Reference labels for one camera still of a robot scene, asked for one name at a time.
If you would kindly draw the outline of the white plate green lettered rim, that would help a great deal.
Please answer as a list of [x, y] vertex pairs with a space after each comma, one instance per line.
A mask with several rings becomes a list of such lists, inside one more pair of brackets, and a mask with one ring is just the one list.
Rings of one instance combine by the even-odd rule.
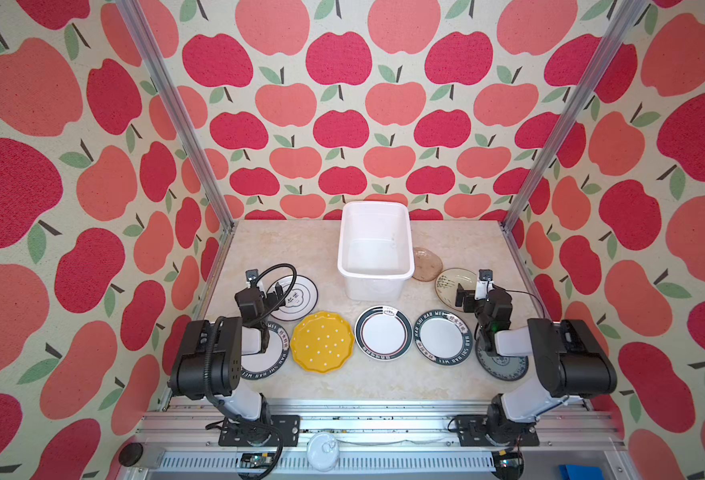
[[413, 339], [427, 360], [441, 366], [462, 364], [473, 347], [466, 323], [453, 313], [439, 309], [425, 312], [416, 319]]

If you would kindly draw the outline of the yellow dotted scalloped plate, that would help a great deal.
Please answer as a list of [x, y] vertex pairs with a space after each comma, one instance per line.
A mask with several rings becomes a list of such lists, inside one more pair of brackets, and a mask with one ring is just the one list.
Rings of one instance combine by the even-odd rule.
[[344, 367], [352, 357], [355, 337], [352, 326], [340, 314], [310, 314], [294, 328], [292, 358], [307, 372], [328, 374]]

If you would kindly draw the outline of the white plate green red rim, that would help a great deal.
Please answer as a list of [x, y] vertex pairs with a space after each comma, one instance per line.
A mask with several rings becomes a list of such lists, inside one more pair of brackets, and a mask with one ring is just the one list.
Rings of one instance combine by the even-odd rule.
[[408, 318], [394, 307], [370, 307], [356, 319], [354, 336], [358, 348], [377, 361], [393, 361], [404, 356], [413, 342]]

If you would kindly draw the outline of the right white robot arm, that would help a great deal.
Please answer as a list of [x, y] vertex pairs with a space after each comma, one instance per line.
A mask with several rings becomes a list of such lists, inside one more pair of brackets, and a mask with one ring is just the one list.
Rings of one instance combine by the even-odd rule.
[[491, 400], [482, 426], [472, 427], [494, 445], [532, 434], [542, 414], [574, 401], [614, 392], [617, 375], [607, 354], [582, 320], [531, 318], [512, 329], [508, 291], [480, 281], [474, 290], [456, 287], [454, 303], [474, 314], [475, 353], [481, 367], [499, 380], [535, 375], [512, 392]]

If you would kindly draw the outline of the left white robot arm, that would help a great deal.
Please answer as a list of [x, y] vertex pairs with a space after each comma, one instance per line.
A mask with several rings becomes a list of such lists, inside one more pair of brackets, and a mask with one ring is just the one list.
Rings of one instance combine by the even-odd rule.
[[192, 321], [172, 365], [168, 386], [174, 396], [210, 402], [252, 445], [280, 438], [262, 394], [242, 385], [242, 357], [264, 354], [270, 345], [266, 317], [286, 304], [281, 287], [264, 293], [250, 286], [236, 294], [238, 317]]

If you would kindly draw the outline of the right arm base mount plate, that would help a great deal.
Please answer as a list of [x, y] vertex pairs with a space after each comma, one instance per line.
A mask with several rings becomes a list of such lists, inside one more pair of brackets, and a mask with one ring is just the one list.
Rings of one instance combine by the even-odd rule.
[[486, 415], [458, 415], [446, 427], [462, 447], [537, 447], [534, 424], [517, 423]]

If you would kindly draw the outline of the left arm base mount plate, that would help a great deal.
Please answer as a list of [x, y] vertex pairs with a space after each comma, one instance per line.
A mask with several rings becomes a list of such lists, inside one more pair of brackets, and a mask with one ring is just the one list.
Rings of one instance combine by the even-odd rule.
[[226, 420], [220, 431], [222, 447], [296, 447], [300, 435], [300, 416], [272, 415], [270, 424]]

